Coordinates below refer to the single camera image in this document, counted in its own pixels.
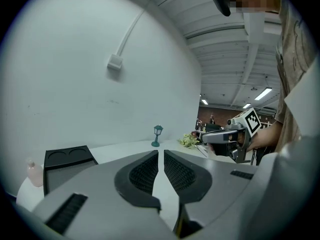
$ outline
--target forearm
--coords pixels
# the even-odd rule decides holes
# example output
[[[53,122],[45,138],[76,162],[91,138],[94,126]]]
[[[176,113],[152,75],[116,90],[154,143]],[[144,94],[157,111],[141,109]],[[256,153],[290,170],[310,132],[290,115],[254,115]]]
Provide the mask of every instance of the forearm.
[[[268,128],[259,130],[252,138],[252,143],[247,151],[269,146],[276,146],[280,138],[283,124],[276,121]]]

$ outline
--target black tray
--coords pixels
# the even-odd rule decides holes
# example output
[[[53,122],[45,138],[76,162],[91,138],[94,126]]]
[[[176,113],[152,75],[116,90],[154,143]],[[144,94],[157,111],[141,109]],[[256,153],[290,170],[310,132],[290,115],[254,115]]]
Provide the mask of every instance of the black tray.
[[[46,196],[84,169],[97,164],[86,145],[47,150],[43,166],[44,195]]]

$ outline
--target beige shirt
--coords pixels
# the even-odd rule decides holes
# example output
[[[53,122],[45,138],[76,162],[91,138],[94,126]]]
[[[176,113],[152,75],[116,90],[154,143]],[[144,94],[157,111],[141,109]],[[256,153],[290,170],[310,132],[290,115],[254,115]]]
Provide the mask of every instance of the beige shirt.
[[[282,123],[283,127],[276,152],[286,143],[299,139],[298,125],[284,99],[308,70],[317,53],[316,44],[306,23],[288,0],[281,0],[279,17],[282,35],[276,47],[276,60],[281,91],[275,119]]]

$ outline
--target translucent pink bottle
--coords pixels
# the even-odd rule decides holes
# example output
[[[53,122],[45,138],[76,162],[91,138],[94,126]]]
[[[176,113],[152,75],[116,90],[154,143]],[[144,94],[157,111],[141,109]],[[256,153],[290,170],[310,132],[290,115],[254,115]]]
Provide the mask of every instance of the translucent pink bottle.
[[[31,158],[27,160],[27,163],[28,178],[35,187],[41,187],[44,184],[44,170],[40,165],[35,164]]]

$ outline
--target green plant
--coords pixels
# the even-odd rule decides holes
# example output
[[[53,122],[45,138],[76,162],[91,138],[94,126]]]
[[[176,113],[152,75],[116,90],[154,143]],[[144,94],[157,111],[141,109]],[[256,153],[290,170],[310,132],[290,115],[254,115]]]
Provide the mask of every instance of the green plant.
[[[178,142],[188,149],[192,149],[199,142],[195,136],[191,133],[184,134],[182,139],[178,139]]]

